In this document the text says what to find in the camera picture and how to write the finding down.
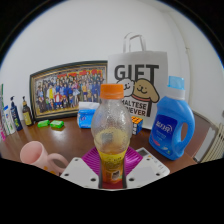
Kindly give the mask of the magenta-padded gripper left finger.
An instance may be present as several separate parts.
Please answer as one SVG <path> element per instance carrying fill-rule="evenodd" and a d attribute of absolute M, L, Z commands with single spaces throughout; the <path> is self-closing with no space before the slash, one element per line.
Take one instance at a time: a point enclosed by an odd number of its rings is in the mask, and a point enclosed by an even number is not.
<path fill-rule="evenodd" d="M 100 188 L 100 157 L 96 148 L 82 158 L 74 157 L 61 177 L 84 188 Z"/>

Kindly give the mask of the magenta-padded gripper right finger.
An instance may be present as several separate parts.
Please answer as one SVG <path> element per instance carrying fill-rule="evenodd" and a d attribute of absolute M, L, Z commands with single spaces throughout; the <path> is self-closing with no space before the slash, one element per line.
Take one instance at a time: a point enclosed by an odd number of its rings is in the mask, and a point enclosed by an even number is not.
<path fill-rule="evenodd" d="M 130 149 L 124 160 L 125 188 L 140 188 L 164 176 L 164 165 L 144 147 Z"/>

